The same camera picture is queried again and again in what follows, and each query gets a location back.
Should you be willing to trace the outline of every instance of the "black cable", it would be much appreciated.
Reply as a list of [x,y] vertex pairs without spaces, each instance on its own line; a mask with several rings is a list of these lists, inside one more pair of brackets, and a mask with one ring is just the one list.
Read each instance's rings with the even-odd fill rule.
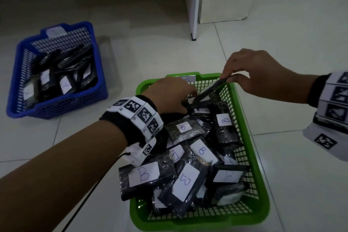
[[103,174],[103,176],[97,181],[97,183],[93,186],[92,190],[90,190],[90,192],[88,193],[88,195],[86,196],[86,198],[83,200],[82,204],[79,206],[79,208],[76,210],[76,212],[73,214],[73,216],[70,218],[69,222],[65,225],[65,227],[63,228],[62,232],[65,232],[67,230],[67,228],[70,226],[71,222],[74,220],[74,218],[77,216],[77,214],[80,212],[81,208],[84,206],[85,202],[88,200],[88,198],[90,197],[90,195],[93,193],[93,191],[96,189],[96,187],[98,186],[98,184],[102,181],[102,179],[104,178],[104,176],[109,172],[109,170],[111,169],[112,166],[114,166],[114,164],[124,155],[130,155],[130,152],[126,152],[121,154],[113,164],[111,164],[110,168],[107,169],[107,171]]

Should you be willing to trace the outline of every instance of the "hand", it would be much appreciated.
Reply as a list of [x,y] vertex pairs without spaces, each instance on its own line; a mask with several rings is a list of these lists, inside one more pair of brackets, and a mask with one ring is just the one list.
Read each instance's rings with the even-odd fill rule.
[[157,107],[158,113],[186,114],[187,109],[181,105],[188,94],[197,94],[197,89],[181,77],[162,78],[156,81],[142,95],[149,98]]
[[[249,72],[250,78],[238,71]],[[236,82],[242,89],[258,97],[293,103],[307,103],[317,75],[301,75],[280,65],[266,51],[241,49],[227,60],[220,79]]]

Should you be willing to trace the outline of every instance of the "green plastic basket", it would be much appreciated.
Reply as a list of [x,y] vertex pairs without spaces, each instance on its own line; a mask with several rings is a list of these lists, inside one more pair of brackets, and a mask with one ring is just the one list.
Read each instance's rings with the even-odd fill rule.
[[[219,78],[220,74],[200,74],[190,72],[185,74],[171,74],[168,76],[195,75],[195,85],[198,93]],[[136,89],[141,94],[158,79],[143,81]],[[236,124],[239,136],[244,144],[235,151],[239,164],[250,165],[250,171],[243,181],[250,184],[250,189],[236,204],[213,207],[209,209],[197,208],[196,212],[188,212],[182,219],[172,214],[154,217],[142,200],[130,200],[129,213],[134,225],[143,231],[183,231],[183,230],[216,230],[237,225],[254,225],[262,222],[269,213],[269,198],[261,176],[258,162],[250,141],[236,89],[233,84],[225,84],[219,88],[222,100],[229,104],[231,114]]]

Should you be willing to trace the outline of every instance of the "person's left hand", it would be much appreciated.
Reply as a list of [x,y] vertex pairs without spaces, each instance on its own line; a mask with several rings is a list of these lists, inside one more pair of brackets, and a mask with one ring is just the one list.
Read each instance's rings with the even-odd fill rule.
[[181,77],[167,76],[156,81],[142,95],[149,98],[157,107],[158,113],[186,114],[187,109],[181,105],[188,94],[197,94],[195,86],[188,84]]

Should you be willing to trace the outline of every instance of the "blue plastic basket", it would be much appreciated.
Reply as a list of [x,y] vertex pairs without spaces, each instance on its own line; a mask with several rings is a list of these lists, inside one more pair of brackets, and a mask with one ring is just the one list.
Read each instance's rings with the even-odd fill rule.
[[[47,36],[47,30],[62,27],[67,35],[54,38]],[[92,44],[94,61],[98,74],[98,83],[88,90],[77,94],[65,94],[54,99],[38,103],[33,109],[24,109],[23,88],[30,77],[30,63],[36,55],[51,52],[55,49],[67,51],[83,43]],[[39,35],[28,37],[17,45],[15,64],[13,67],[11,87],[7,101],[6,113],[9,117],[24,116],[51,119],[67,112],[88,106],[108,97],[99,48],[96,42],[93,26],[84,21],[73,25],[65,23],[42,29]]]

